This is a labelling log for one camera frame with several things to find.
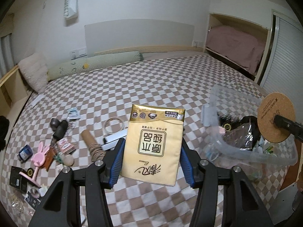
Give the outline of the round cork coaster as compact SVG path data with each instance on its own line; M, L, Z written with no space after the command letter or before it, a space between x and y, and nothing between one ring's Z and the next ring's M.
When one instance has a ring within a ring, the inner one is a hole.
M278 144L290 136L290 131L279 128L275 119L286 118L295 121L295 109L284 94L274 92L267 95L257 110L257 124L261 135L269 142Z

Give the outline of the yellow tissue pack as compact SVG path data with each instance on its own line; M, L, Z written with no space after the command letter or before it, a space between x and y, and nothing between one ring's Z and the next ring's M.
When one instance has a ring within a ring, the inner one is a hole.
M185 110L133 104L121 176L174 186L177 180Z

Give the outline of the cardboard tube with twine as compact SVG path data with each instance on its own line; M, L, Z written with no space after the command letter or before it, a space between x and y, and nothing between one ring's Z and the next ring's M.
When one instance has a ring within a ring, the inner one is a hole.
M102 160L106 152L102 150L101 145L97 143L95 137L90 133L90 131L83 130L81 133L81 137L88 147L91 156L91 161L96 162L97 160Z

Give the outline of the beige stone egg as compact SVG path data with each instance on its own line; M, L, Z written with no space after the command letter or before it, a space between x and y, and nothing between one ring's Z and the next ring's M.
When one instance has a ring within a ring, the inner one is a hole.
M68 155L64 156L63 164L66 165L66 166L73 166L73 164L74 164L73 156L71 154L68 154Z

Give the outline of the clear plastic storage bin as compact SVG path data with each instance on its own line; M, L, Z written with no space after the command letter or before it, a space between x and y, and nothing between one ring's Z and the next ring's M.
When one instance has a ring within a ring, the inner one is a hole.
M202 107L206 138L202 156L222 168L241 167L252 181L266 178L297 163L295 137L278 144L267 141L257 124L257 110L264 98L227 87L211 89L209 103Z

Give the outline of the pink playing card box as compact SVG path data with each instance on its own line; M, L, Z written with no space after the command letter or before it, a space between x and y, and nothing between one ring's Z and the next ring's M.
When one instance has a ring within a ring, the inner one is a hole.
M71 144L67 138L62 138L61 140L57 141L57 145L63 154L70 154L76 150L74 145Z

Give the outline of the white slatted closet door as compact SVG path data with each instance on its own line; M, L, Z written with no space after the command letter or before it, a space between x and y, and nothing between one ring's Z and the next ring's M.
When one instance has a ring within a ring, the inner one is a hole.
M267 93L280 92L302 113L302 29L276 17L273 46L261 87Z

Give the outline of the black cylinder cap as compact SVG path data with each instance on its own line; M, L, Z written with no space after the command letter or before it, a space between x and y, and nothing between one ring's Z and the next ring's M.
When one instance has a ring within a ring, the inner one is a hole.
M68 128L67 120L61 121L53 134L53 138L57 141L61 140L65 136L67 128Z

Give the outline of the brown leather piece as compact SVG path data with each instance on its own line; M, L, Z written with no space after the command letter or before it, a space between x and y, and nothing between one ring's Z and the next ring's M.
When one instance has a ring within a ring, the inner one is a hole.
M46 171L49 171L49 168L52 162L54 161L55 156L56 156L55 149L53 147L50 147L49 151L46 153L46 160L44 163L44 168L46 169Z

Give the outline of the dark grey egg object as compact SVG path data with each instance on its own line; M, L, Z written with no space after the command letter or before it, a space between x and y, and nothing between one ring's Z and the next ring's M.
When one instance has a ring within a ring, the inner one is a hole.
M50 128L52 129L53 132L56 131L58 126L60 125L60 121L57 118L52 118L50 121Z

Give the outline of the pink bunny stand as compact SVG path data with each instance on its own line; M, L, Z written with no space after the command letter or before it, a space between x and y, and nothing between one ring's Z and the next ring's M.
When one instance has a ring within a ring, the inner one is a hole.
M38 151L32 156L31 162L35 166L32 177L28 176L23 172L19 172L19 175L26 178L29 182L34 184L36 187L40 188L40 184L37 182L37 174L39 169L44 165L46 161L46 154L50 149L50 145L44 145L44 142L41 141L38 145Z

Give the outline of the black gold round tin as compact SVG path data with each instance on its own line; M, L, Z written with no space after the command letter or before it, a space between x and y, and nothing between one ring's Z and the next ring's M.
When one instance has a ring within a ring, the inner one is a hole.
M32 178L32 177L33 177L33 174L34 174L33 168L28 168L28 169L27 169L27 176L29 176L30 178Z

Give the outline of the blue supplement bottle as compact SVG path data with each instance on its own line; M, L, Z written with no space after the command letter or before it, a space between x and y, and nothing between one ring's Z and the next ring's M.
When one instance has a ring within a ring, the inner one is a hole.
M33 156L33 151L29 145L25 145L17 154L21 163L25 163L31 156Z

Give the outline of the pink blanket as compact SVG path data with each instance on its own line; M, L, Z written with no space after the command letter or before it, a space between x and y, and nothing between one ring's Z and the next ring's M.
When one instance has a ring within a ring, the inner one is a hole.
M231 26L218 26L208 32L206 47L254 74L261 61L265 42Z

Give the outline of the black product box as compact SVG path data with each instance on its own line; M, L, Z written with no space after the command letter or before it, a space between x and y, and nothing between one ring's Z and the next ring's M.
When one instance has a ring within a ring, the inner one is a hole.
M9 184L22 193L27 193L27 179L22 177L22 175L20 175L20 172L25 173L25 170L23 168L11 166Z

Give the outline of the white paper slip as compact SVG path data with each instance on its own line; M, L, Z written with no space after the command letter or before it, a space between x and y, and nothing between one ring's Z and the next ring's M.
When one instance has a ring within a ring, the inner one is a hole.
M44 94L39 94L33 101L31 101L30 106L35 107L44 97Z

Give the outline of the green bolster pillow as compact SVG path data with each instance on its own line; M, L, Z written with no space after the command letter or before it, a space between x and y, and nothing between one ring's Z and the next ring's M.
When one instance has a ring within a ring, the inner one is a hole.
M90 58L78 58L57 64L48 70L48 80L56 80L64 76L89 72L112 66L143 61L139 51L97 55Z

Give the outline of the wooden side shelf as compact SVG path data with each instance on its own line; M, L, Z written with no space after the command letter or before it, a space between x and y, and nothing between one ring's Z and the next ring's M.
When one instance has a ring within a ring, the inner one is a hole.
M16 65L1 79L1 115L14 125L29 97L30 91Z

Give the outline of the fluffy white pillow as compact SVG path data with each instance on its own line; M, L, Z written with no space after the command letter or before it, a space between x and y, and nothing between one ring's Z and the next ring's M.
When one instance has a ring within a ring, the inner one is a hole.
M34 53L22 59L18 66L27 84L39 94L44 92L48 84L48 69L44 55Z

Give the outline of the grey headboard panel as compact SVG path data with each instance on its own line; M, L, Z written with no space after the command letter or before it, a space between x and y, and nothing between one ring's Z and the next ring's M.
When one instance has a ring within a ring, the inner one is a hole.
M158 19L120 19L84 26L88 56L141 46L191 46L195 26Z

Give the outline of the white hanging bag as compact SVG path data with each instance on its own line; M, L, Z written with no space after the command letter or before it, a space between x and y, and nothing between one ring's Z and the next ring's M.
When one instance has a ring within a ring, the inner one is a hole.
M64 19L70 20L78 17L78 0L64 1Z

